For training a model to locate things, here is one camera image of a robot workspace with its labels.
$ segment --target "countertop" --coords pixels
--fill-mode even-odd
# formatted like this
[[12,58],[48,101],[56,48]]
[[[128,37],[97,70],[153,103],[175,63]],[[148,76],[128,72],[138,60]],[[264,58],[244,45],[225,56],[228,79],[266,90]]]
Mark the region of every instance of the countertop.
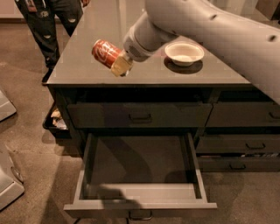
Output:
[[[204,48],[204,58],[188,68],[174,66],[165,55],[165,46],[145,62],[135,62],[126,77],[115,77],[91,54],[98,39],[123,48],[123,37],[144,12],[144,0],[92,1],[69,39],[47,84],[55,87],[128,86],[220,86],[250,83]],[[186,40],[179,37],[174,41]]]

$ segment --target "floor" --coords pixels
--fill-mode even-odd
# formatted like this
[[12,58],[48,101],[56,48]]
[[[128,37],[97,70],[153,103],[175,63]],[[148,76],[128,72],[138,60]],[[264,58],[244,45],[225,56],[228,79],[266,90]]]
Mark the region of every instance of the floor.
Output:
[[[58,24],[60,49],[68,41]],[[24,194],[0,211],[0,223],[125,224],[125,219],[71,218],[63,210],[71,203],[81,158],[69,141],[56,141],[42,127],[53,104],[43,57],[26,24],[0,24],[0,85],[17,113],[0,122],[0,141],[9,148],[24,177]],[[278,224],[280,173],[202,173],[208,200],[218,209],[207,217],[153,218],[131,224]]]

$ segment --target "drawer handle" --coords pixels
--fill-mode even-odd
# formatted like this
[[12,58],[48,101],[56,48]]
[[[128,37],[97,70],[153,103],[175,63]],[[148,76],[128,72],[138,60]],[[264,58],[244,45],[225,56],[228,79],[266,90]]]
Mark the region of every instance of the drawer handle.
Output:
[[152,122],[151,114],[147,114],[144,116],[135,116],[135,115],[129,114],[129,119],[133,123],[151,123]]
[[273,115],[272,112],[269,112],[269,116],[270,116],[272,119],[280,120],[280,115]]
[[257,147],[257,146],[256,147],[251,147],[251,146],[249,146],[248,143],[246,143],[246,147],[250,150],[264,150],[266,145],[264,143],[262,143],[262,145],[259,146],[259,147]]
[[230,169],[235,170],[235,171],[242,171],[246,169],[246,165],[245,164],[241,164],[241,163],[236,163],[236,164],[229,164]]
[[129,219],[131,221],[150,221],[152,218],[152,211],[150,211],[150,216],[149,217],[134,217],[131,215],[131,211],[129,211]]

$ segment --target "bowl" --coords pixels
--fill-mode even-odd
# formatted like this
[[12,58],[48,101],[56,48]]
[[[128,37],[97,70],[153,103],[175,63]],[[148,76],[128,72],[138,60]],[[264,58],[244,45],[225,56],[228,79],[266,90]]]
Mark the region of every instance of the bowl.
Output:
[[199,44],[185,41],[170,43],[166,46],[165,53],[175,65],[180,67],[189,67],[204,57],[204,51]]

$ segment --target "red can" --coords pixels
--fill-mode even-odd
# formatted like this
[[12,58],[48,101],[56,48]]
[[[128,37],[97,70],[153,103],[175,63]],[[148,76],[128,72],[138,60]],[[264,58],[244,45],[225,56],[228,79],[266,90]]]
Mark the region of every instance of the red can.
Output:
[[121,49],[108,41],[99,39],[94,44],[92,54],[96,60],[100,61],[106,67],[111,68],[121,51]]

